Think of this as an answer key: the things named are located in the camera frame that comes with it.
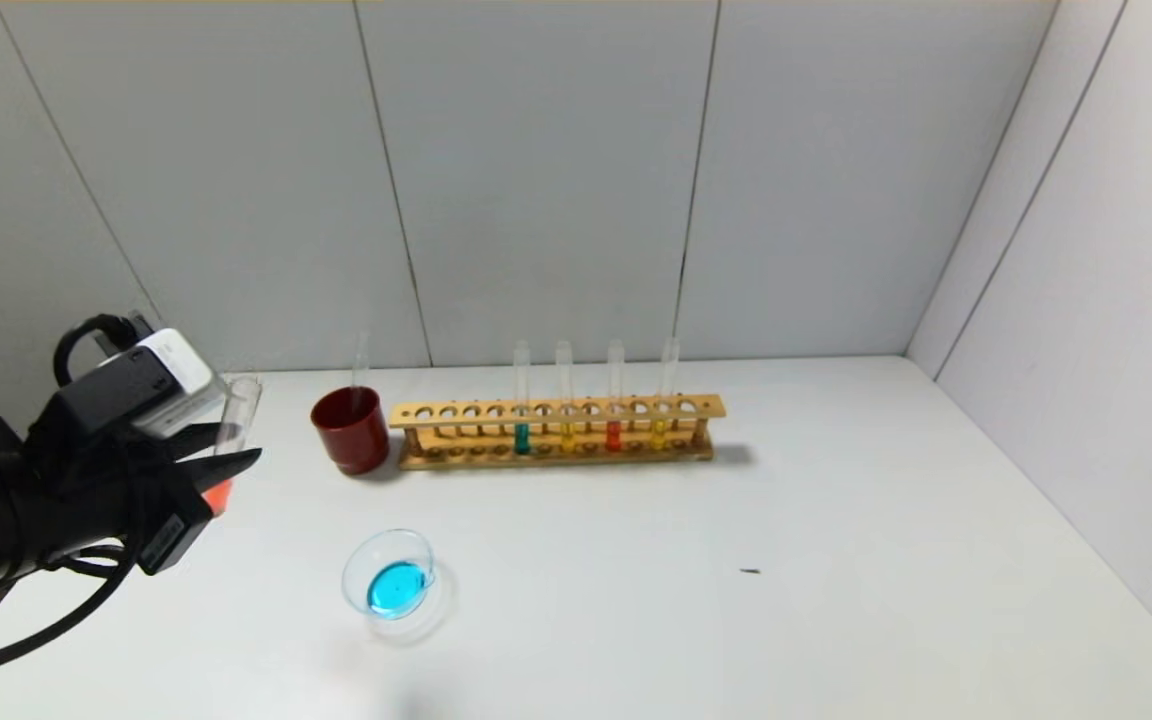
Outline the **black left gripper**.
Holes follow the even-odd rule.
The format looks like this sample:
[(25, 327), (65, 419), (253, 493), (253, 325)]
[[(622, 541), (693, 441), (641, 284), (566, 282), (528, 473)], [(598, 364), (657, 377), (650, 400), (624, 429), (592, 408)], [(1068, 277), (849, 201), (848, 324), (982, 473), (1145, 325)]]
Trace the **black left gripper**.
[(12, 577), (67, 570), (115, 577), (174, 568), (214, 520), (206, 493), (256, 464), (262, 448), (223, 450), (229, 425), (195, 423), (156, 439), (116, 437), (82, 462), (77, 488), (12, 488)]

